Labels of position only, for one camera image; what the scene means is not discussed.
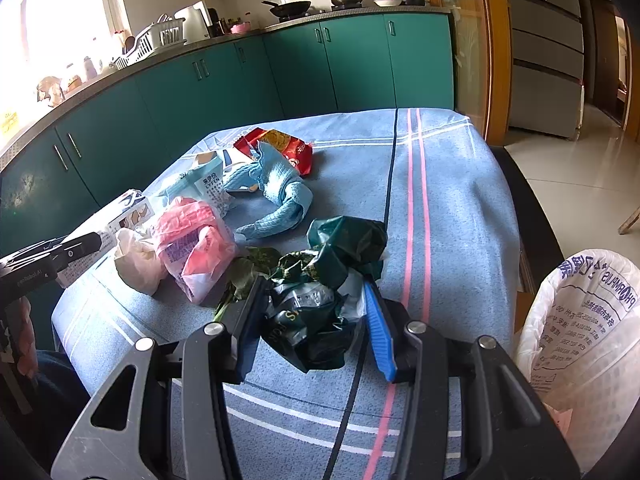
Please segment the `person's left hand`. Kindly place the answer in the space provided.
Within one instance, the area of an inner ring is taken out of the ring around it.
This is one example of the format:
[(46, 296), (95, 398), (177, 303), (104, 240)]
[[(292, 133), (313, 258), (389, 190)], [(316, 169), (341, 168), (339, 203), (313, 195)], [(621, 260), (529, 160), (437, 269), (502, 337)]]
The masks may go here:
[(31, 310), (32, 306), (26, 297), (9, 306), (10, 320), (13, 322), (12, 336), (17, 348), (14, 364), (21, 375), (34, 379), (38, 372), (38, 359)]

